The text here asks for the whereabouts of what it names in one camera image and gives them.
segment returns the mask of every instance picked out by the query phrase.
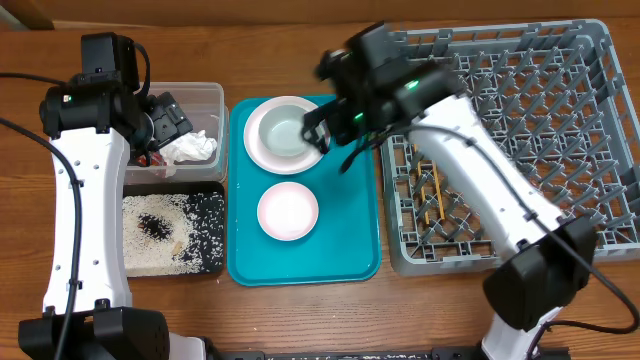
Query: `gray dish rack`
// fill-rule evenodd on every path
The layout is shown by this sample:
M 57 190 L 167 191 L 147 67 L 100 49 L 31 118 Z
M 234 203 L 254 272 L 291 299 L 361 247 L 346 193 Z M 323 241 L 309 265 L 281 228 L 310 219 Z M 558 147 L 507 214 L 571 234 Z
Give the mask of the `gray dish rack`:
M 602 22 L 394 31 L 392 37 L 410 61 L 435 61 L 457 74 L 485 128 L 521 173 L 568 218 L 589 216 L 598 228 L 597 261 L 640 258 L 640 127 Z M 437 173 L 437 163 L 422 159 L 403 136 L 389 138 L 381 154 L 395 271 L 427 275 L 500 265 L 477 215 L 446 174 Z

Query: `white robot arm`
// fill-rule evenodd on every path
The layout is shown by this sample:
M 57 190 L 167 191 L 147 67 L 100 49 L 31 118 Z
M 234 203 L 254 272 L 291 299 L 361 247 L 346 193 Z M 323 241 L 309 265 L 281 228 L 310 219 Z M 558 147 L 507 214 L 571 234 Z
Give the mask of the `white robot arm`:
M 140 88 L 136 48 L 146 60 L 147 76 L 134 94 Z M 65 167 L 52 150 L 56 227 L 51 277 L 43 317 L 20 322 L 18 332 L 21 349 L 33 359 L 219 359 L 210 340 L 169 333 L 161 313 L 132 307 L 122 241 L 126 166 L 141 155 L 149 163 L 150 151 L 192 130 L 171 94 L 148 96 L 149 65 L 144 48 L 129 38 L 83 36 L 83 73 L 50 88 L 40 106 L 44 132 L 69 164 Z M 154 132 L 160 127 L 161 133 Z M 78 179 L 73 186 L 68 171 Z M 83 206 L 81 217 L 74 218 L 78 187 Z M 81 224 L 79 257 L 73 251 L 76 222 Z
M 316 69 L 320 80 L 331 80 L 337 98 L 305 115 L 303 139 L 323 153 L 329 151 L 325 126 L 339 146 L 357 140 L 341 171 L 360 151 L 397 134 L 437 162 L 479 214 L 503 260 L 484 282 L 496 316 L 477 358 L 524 360 L 543 324 L 588 281 L 589 271 L 561 248 L 573 248 L 591 263 L 595 231 L 584 218 L 564 221 L 560 209 L 520 175 L 448 70 L 409 63 L 384 24 L 346 45 L 348 51 L 326 52 Z
M 447 97 L 425 110 L 424 117 L 416 118 L 413 123 L 450 129 L 475 139 L 475 146 L 485 150 L 527 202 L 527 206 L 540 215 L 539 219 L 551 230 L 558 228 L 558 219 L 562 217 L 560 209 L 514 168 L 489 137 L 466 96 Z M 489 238 L 493 239 L 496 253 L 503 261 L 518 254 L 528 241 L 537 241 L 546 235 L 535 223 L 526 219 L 524 209 L 476 149 L 460 139 L 429 130 L 414 130 L 409 133 L 408 139 L 418 145 L 425 156 L 435 160 L 447 174 L 451 186 L 464 194 L 465 201 L 478 212 Z M 529 331 L 514 329 L 500 316 L 494 315 L 491 329 L 482 340 L 486 357 L 489 360 L 524 360 L 540 326 L 552 320 L 560 310 L 561 307 L 557 307 L 549 311 Z

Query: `teal tray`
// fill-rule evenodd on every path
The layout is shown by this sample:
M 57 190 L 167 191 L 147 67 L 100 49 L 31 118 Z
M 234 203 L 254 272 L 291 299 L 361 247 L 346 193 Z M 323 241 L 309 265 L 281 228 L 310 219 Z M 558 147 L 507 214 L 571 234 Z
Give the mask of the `teal tray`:
M 333 96 L 308 96 L 322 105 Z M 354 149 L 332 147 L 318 164 L 295 175 L 276 175 L 256 165 L 244 147 L 249 115 L 269 98 L 247 99 L 231 112 L 227 268 L 245 286 L 358 281 L 380 267 L 380 230 L 371 151 L 360 154 L 347 173 L 338 169 Z M 294 181 L 318 199 L 318 222 L 304 238 L 278 241 L 258 224 L 258 201 L 271 186 Z

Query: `white tissue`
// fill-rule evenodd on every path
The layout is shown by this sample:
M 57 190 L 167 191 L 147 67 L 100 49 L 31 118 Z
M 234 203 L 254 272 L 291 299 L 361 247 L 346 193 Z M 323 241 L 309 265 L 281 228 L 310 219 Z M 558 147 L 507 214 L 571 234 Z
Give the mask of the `white tissue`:
M 177 138 L 169 145 L 160 149 L 160 155 L 171 166 L 174 162 L 191 160 L 207 160 L 218 147 L 216 139 L 208 138 L 201 130 L 196 133 L 187 133 Z

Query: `white bowl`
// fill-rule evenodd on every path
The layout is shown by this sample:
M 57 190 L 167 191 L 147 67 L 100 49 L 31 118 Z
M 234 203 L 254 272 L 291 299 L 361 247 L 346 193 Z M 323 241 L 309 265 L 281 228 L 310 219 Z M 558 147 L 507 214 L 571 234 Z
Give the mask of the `white bowl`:
M 258 202 L 258 223 L 276 240 L 307 235 L 318 221 L 318 200 L 306 186 L 282 182 L 270 187 Z
M 317 164 L 322 154 L 300 134 L 303 115 L 317 107 L 296 96 L 273 98 L 258 106 L 244 127 L 244 146 L 251 160 L 279 175 L 297 174 Z
M 297 105 L 281 105 L 267 111 L 258 126 L 260 141 L 276 156 L 298 156 L 307 149 L 300 131 L 307 111 Z

